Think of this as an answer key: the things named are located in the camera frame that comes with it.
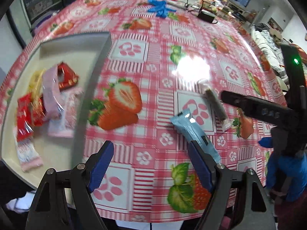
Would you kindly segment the blue gloved right hand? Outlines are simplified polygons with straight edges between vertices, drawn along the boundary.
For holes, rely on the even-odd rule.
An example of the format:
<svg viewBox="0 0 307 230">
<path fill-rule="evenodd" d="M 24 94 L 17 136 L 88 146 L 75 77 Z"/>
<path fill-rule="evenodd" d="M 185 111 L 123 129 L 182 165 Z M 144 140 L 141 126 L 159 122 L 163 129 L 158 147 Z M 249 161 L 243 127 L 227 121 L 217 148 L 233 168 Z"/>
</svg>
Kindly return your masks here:
<svg viewBox="0 0 307 230">
<path fill-rule="evenodd" d="M 274 151 L 267 162 L 266 188 L 273 197 L 294 202 L 306 190 L 306 138 L 264 137 L 259 144 Z"/>
</svg>

